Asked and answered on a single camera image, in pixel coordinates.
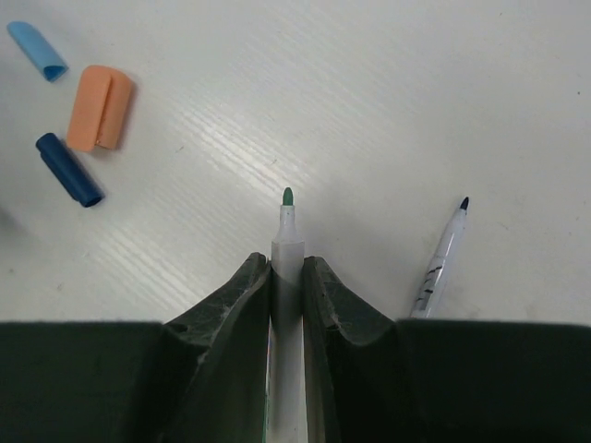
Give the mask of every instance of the white table surface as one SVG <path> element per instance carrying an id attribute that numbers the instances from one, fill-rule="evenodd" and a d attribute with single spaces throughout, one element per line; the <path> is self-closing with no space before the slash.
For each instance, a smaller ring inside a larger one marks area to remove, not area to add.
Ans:
<path id="1" fill-rule="evenodd" d="M 408 314 L 471 198 L 439 314 L 591 322 L 591 3 L 4 0 L 68 62 L 0 32 L 0 320 L 169 320 L 270 252 L 285 186 L 307 254 Z M 35 149 L 91 64 L 137 84 L 85 210 Z"/>

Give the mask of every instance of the pen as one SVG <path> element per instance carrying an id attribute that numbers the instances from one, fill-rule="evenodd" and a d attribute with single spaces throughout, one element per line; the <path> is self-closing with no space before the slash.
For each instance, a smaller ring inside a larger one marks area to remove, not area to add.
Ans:
<path id="1" fill-rule="evenodd" d="M 437 246 L 435 256 L 428 264 L 425 281 L 421 284 L 413 310 L 410 313 L 412 318 L 430 317 L 441 299 L 450 273 L 450 266 L 464 233 L 469 201 L 468 197 L 464 198 L 443 231 L 440 244 Z"/>
<path id="2" fill-rule="evenodd" d="M 271 243 L 271 362 L 267 441 L 297 443 L 302 348 L 301 271 L 304 240 L 296 230 L 294 194 L 287 187 Z"/>

